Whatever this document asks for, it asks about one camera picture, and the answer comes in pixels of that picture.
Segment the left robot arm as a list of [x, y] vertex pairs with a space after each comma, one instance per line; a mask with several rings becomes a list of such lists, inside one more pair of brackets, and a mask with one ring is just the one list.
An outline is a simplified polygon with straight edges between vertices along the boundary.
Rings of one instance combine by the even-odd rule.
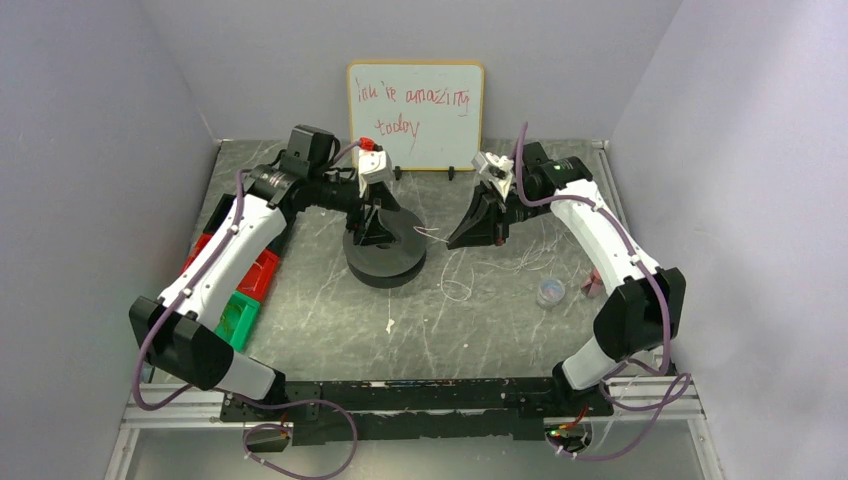
[[399, 208], [387, 185], [390, 157], [361, 137], [341, 146], [332, 133], [295, 127], [271, 163], [240, 169], [223, 223], [189, 267], [155, 298], [140, 296], [129, 317], [139, 343], [133, 394], [140, 394], [145, 364], [201, 390], [221, 390], [265, 404], [282, 403], [284, 373], [240, 353], [215, 329], [258, 256], [310, 207], [343, 212], [348, 228], [363, 215]]

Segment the black cable spool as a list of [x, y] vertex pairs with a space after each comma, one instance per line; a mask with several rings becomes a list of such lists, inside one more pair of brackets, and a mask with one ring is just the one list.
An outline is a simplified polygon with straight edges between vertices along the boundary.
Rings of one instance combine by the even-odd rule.
[[385, 234], [376, 243], [354, 240], [354, 232], [346, 231], [342, 246], [349, 270], [363, 284], [378, 288], [399, 288], [413, 280], [423, 269], [427, 256], [427, 240], [415, 231], [423, 221], [411, 210], [397, 212], [379, 210], [369, 225], [381, 227]]

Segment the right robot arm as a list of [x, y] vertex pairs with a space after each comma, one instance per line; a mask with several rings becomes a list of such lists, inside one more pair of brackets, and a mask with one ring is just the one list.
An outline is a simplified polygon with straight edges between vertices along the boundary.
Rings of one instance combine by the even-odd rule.
[[478, 152], [481, 177], [469, 208], [447, 240], [448, 249], [500, 246], [512, 225], [550, 214], [575, 237], [597, 271], [607, 299], [590, 339], [561, 361], [553, 375], [568, 392], [587, 390], [620, 372], [635, 354], [660, 347], [668, 372], [679, 330], [686, 280], [663, 268], [612, 213], [586, 165], [577, 157], [551, 159], [538, 142], [513, 156]]

